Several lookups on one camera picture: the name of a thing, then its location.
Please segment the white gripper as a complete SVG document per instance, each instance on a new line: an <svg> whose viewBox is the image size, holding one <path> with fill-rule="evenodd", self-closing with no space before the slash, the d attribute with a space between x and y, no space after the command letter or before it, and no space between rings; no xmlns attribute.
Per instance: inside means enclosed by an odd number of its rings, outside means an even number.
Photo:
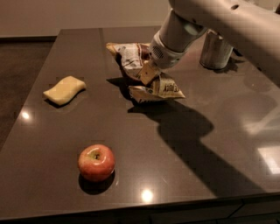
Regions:
<svg viewBox="0 0 280 224"><path fill-rule="evenodd" d="M140 81L147 86L159 74L159 69L175 66L186 54L186 37L184 32L158 31L150 42L150 60L143 63L139 73Z"/></svg>

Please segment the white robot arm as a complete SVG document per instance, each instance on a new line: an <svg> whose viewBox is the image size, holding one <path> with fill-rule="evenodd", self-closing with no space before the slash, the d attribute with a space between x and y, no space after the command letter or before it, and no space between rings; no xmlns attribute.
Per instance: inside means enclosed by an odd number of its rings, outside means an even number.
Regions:
<svg viewBox="0 0 280 224"><path fill-rule="evenodd" d="M150 63L175 66L211 29L275 84L280 82L280 15L244 0L169 0L171 11L150 47Z"/></svg>

